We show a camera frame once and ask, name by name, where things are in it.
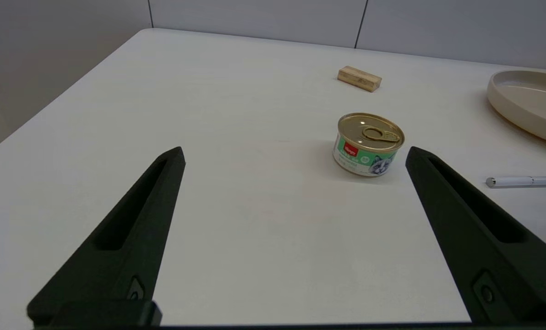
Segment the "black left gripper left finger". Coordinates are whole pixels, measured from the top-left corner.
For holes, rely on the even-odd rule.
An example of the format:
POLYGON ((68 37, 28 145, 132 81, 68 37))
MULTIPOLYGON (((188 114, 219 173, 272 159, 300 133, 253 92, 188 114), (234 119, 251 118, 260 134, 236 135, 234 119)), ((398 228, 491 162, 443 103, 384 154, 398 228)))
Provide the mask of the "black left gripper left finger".
POLYGON ((35 328, 159 326, 153 300, 186 161, 161 154, 27 306, 35 328))

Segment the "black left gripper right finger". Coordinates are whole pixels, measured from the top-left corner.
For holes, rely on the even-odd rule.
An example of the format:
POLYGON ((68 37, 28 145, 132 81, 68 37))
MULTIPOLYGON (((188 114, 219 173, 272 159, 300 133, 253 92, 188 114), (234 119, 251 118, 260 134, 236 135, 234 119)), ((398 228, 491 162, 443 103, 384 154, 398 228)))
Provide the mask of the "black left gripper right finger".
POLYGON ((472 323, 546 325, 546 243, 431 152, 405 166, 472 323))

